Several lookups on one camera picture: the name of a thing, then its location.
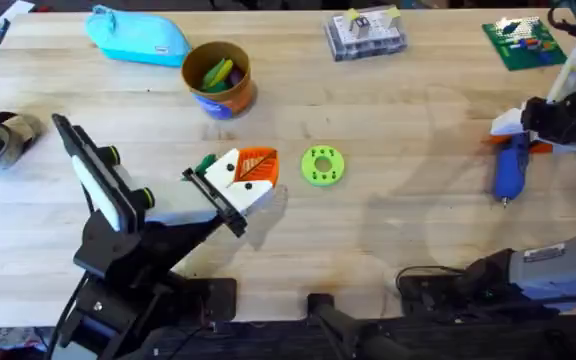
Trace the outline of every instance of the green object in cup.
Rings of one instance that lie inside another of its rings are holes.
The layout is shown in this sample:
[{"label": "green object in cup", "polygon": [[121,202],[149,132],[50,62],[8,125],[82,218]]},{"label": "green object in cup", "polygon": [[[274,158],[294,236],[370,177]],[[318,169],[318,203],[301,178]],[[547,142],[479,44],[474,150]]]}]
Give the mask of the green object in cup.
[{"label": "green object in cup", "polygon": [[210,85],[215,76],[217,76],[217,72],[219,72],[219,69],[221,69],[225,62],[226,59],[221,59],[217,65],[213,66],[212,69],[204,75],[204,78],[201,81],[201,90],[206,91],[206,89],[208,89],[208,85]]},{"label": "green object in cup", "polygon": [[226,84],[225,81],[220,81],[215,86],[213,86],[209,89],[206,89],[204,91],[207,93],[214,94],[214,93],[221,92],[221,91],[228,90],[228,89],[229,89],[228,84]]}]

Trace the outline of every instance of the green gear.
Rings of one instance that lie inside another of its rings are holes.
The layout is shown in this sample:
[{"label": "green gear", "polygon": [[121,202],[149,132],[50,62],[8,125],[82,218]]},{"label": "green gear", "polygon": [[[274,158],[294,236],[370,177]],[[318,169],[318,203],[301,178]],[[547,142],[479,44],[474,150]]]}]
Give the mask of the green gear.
[{"label": "green gear", "polygon": [[[321,158],[330,162],[331,167],[326,172],[317,170],[315,166],[315,162]],[[312,185],[332,185],[344,175],[344,157],[331,146],[315,145],[306,150],[301,158],[301,173]]]}]

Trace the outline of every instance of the wood grain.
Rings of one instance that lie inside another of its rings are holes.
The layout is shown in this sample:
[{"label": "wood grain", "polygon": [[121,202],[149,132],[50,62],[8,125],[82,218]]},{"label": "wood grain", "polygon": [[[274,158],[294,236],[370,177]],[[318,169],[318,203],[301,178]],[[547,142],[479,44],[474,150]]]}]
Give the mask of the wood grain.
[{"label": "wood grain", "polygon": [[[569,20],[572,15],[561,11]],[[279,150],[280,184],[236,239],[220,229],[175,269],[239,282],[236,320],[304,316],[330,292],[357,317],[400,315],[392,278],[407,265],[462,266],[493,251],[576,235],[576,157],[534,156],[527,187],[504,210],[489,194],[491,120],[545,96],[559,67],[508,72],[481,24],[545,10],[403,11],[410,48],[334,63],[322,12],[162,13],[192,44],[226,40],[250,55],[256,104],[232,121],[204,114],[179,70],[108,60],[86,14],[15,19],[0,50],[0,111],[32,114],[46,134],[0,174],[0,326],[55,323],[81,270],[87,217],[54,112],[115,144],[135,175],[174,181],[209,152]],[[569,53],[575,40],[553,34]],[[335,146],[345,177],[316,188],[299,162]]]}]

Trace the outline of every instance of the green circuit board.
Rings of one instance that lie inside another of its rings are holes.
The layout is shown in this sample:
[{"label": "green circuit board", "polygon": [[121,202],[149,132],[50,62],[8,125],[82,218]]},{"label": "green circuit board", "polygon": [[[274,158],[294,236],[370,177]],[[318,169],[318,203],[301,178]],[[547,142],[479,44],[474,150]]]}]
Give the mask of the green circuit board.
[{"label": "green circuit board", "polygon": [[[538,17],[502,19],[481,27],[510,71],[566,62],[566,54]],[[529,49],[522,46],[522,40],[536,40],[540,45]]]}]

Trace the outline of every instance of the clear plastic box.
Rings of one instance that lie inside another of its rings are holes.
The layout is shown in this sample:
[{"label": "clear plastic box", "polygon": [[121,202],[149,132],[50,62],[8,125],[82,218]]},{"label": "clear plastic box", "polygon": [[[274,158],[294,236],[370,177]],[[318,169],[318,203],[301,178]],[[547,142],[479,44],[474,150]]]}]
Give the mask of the clear plastic box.
[{"label": "clear plastic box", "polygon": [[401,16],[393,19],[394,26],[382,24],[382,16],[392,6],[378,6],[359,10],[370,23],[368,35],[357,38],[346,29],[345,13],[336,13],[324,24],[328,45],[335,61],[360,59],[369,56],[393,54],[403,51],[408,43]]}]

